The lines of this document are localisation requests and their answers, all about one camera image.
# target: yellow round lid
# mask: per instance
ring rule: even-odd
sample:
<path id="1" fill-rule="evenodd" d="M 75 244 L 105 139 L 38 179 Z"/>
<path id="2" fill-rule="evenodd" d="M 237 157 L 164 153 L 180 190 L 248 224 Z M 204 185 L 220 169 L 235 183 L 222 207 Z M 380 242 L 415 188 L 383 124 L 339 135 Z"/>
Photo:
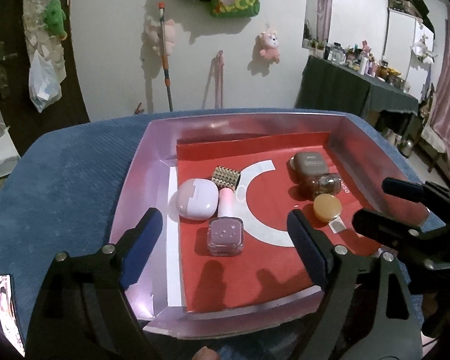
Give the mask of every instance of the yellow round lid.
<path id="1" fill-rule="evenodd" d="M 313 211 L 318 220 L 329 223 L 342 213 L 342 204 L 335 196 L 324 193 L 313 201 Z"/>

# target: table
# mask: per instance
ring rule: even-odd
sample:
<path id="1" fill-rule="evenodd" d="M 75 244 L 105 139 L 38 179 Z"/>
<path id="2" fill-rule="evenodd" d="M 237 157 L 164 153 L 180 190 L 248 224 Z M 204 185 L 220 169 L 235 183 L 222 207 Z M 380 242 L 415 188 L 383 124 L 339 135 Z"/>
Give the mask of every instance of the table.
<path id="1" fill-rule="evenodd" d="M 366 119 L 370 111 L 417 115 L 419 102 L 379 79 L 311 55 L 296 107 L 349 112 Z"/>
<path id="2" fill-rule="evenodd" d="M 155 119 L 217 113 L 310 112 L 310 110 L 233 109 L 137 115 L 48 133 L 20 160 L 0 193 L 0 274 L 12 274 L 16 309 L 24 336 L 40 285 L 55 254 L 95 253 L 108 242 L 123 181 L 148 123 Z M 419 179 L 399 152 L 372 126 L 348 115 L 407 175 Z M 431 215 L 423 226 L 436 228 Z M 420 314 L 421 300 L 415 300 Z M 303 330 L 303 321 L 285 323 L 225 340 L 181 342 L 150 335 L 165 359 L 190 359 L 201 345 L 222 359 L 285 359 Z"/>

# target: silver rivet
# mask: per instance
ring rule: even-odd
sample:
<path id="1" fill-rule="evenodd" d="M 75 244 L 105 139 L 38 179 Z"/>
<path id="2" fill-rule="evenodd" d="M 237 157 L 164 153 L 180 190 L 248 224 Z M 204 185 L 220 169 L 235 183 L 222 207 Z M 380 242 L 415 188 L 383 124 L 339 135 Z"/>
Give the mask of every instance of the silver rivet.
<path id="1" fill-rule="evenodd" d="M 55 256 L 55 260 L 57 260 L 57 261 L 63 261 L 66 258 L 67 258 L 67 253 L 64 252 L 64 251 L 61 251 L 61 252 L 57 253 L 56 256 Z"/>
<path id="2" fill-rule="evenodd" d="M 106 244 L 104 247 L 102 247 L 102 252 L 105 254 L 112 254 L 114 251 L 115 251 L 114 244 Z"/>
<path id="3" fill-rule="evenodd" d="M 430 259 L 426 259 L 425 261 L 423 261 L 423 264 L 425 265 L 425 267 L 427 269 L 430 269 L 431 271 L 433 271 L 435 269 L 435 264 Z"/>
<path id="4" fill-rule="evenodd" d="M 394 260 L 394 255 L 387 251 L 384 252 L 384 254 L 382 254 L 382 257 L 385 261 L 393 261 Z"/>
<path id="5" fill-rule="evenodd" d="M 337 254 L 347 254 L 348 249 L 343 245 L 337 245 L 335 246 L 335 252 Z"/>

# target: smartphone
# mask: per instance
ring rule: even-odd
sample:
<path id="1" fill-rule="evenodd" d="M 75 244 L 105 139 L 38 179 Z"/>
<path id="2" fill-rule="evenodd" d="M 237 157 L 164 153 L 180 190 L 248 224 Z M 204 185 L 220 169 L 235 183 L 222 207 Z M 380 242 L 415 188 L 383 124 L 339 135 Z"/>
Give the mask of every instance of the smartphone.
<path id="1" fill-rule="evenodd" d="M 0 275 L 0 323 L 3 334 L 15 349 L 25 356 L 22 336 L 17 323 L 17 313 L 12 294 L 12 279 L 9 274 Z"/>

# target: red paper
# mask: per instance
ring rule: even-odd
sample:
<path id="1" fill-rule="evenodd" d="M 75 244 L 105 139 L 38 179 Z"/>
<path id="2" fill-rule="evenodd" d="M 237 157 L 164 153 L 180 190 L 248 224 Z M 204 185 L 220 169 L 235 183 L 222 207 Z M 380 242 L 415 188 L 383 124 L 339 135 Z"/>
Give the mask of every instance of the red paper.
<path id="1" fill-rule="evenodd" d="M 329 133 L 287 134 L 234 141 L 177 145 L 178 183 L 192 178 L 209 179 L 217 166 L 239 170 L 272 160 L 275 171 L 256 177 L 247 189 L 251 212 L 266 225 L 286 231 L 288 213 L 301 209 L 310 223 L 334 244 L 346 245 L 362 256 L 380 245 L 357 235 L 353 214 L 370 208 L 343 166 L 327 151 Z M 313 203 L 300 196 L 296 174 L 289 160 L 299 151 L 319 152 L 330 172 L 342 176 L 344 186 L 337 198 L 343 205 L 346 230 L 334 234 L 315 218 Z M 294 247 L 270 245 L 245 232 L 244 250 L 235 257 L 210 256 L 207 250 L 208 221 L 180 219 L 180 252 L 187 311 L 210 312 L 269 302 L 312 286 Z"/>

